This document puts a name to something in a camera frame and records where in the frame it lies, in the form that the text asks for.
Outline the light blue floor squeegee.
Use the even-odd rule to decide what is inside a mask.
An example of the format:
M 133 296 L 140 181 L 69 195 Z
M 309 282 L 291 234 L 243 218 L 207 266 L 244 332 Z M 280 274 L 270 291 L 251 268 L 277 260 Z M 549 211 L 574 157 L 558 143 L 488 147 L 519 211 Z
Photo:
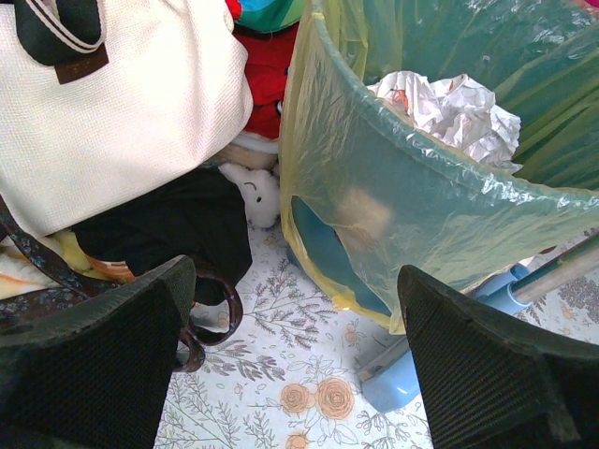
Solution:
M 397 280 L 405 336 L 359 374 L 364 398 L 380 413 L 399 410 L 435 382 L 466 384 L 466 374 L 487 369 L 515 333 L 515 316 L 542 296 L 598 267 L 598 238 L 587 237 L 538 268 L 519 262 L 461 294 L 414 266 Z

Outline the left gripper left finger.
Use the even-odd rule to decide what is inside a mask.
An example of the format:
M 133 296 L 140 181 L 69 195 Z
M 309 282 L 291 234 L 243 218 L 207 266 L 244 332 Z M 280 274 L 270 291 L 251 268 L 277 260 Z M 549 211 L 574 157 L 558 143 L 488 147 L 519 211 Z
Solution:
M 1 362 L 2 447 L 153 447 L 173 369 L 131 356 L 87 349 L 63 361 Z

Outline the teal plastic trash bin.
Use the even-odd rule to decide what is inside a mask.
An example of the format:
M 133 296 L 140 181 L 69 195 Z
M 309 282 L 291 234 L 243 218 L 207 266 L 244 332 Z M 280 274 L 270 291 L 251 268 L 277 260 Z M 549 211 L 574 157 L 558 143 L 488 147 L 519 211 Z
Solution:
M 385 303 L 352 269 L 345 248 L 334 229 L 323 223 L 297 196 L 292 197 L 291 209 L 307 255 L 319 271 L 330 280 L 352 290 L 359 306 L 390 317 L 391 311 Z

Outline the yellow plastic trash bag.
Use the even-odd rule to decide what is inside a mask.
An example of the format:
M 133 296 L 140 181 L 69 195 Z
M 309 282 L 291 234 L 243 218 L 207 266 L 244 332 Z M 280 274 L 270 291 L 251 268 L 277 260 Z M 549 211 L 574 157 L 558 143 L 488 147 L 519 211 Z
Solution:
M 399 70 L 492 90 L 521 119 L 520 171 L 480 165 L 387 108 L 367 87 Z M 282 227 L 301 267 L 338 309 L 402 334 L 401 267 L 467 291 L 598 225 L 598 15 L 577 1 L 310 1 L 280 143 Z M 293 196 L 390 317 L 313 264 Z

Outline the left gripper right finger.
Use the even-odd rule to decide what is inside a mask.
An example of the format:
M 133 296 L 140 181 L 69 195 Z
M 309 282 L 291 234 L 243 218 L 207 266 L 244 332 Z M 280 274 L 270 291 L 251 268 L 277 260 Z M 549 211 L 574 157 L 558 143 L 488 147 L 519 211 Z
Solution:
M 422 396 L 436 448 L 595 448 L 598 348 L 516 319 L 515 333 L 466 384 Z

